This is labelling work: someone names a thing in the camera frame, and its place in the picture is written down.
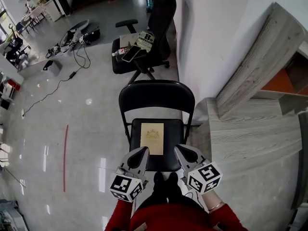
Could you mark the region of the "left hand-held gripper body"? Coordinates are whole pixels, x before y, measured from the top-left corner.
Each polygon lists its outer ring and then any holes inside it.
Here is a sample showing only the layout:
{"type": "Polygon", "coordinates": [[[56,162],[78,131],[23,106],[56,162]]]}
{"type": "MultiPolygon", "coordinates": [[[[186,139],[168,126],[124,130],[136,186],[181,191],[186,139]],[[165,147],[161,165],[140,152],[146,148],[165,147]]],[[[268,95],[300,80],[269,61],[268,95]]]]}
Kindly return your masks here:
{"type": "Polygon", "coordinates": [[[113,174],[110,192],[118,200],[133,203],[137,196],[145,189],[148,180],[144,175],[135,175],[122,168],[113,174]]]}

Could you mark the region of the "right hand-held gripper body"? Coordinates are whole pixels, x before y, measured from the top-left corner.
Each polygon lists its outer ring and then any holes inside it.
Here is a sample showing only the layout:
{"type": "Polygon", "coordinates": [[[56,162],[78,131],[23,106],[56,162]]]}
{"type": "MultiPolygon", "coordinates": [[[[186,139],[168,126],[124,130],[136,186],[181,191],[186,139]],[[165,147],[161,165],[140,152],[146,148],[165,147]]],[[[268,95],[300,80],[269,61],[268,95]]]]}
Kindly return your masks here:
{"type": "Polygon", "coordinates": [[[210,162],[188,172],[185,185],[189,190],[193,189],[202,195],[218,187],[222,176],[216,162],[210,162]]]}

